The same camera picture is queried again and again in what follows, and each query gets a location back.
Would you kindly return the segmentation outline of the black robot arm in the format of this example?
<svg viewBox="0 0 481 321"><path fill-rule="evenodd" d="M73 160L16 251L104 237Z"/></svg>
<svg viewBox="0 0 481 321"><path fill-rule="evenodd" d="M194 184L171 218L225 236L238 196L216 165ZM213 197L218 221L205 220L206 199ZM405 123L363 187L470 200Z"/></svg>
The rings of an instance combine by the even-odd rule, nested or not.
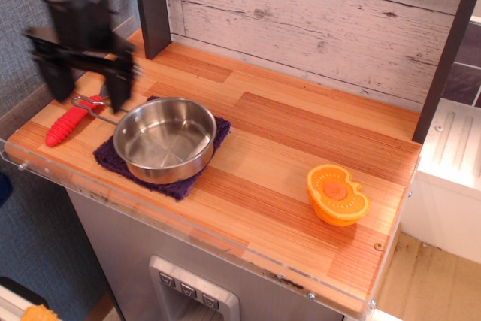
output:
<svg viewBox="0 0 481 321"><path fill-rule="evenodd" d="M57 101L74 91L72 71L91 71L105 78L110 103L120 111L131 96L135 78L134 46L112 29L108 0L42 0L53 26L25 31L32 58Z"/></svg>

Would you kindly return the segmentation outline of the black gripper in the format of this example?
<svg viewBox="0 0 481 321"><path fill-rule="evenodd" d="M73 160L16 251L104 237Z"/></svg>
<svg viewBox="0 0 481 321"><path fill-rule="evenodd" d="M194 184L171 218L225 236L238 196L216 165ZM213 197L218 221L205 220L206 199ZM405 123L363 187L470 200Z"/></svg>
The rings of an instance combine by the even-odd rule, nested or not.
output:
<svg viewBox="0 0 481 321"><path fill-rule="evenodd" d="M111 28L108 0L42 0L52 26L28 28L32 58L53 97L65 101L74 91L74 69L105 76L113 112L131 97L137 67L132 43Z"/></svg>

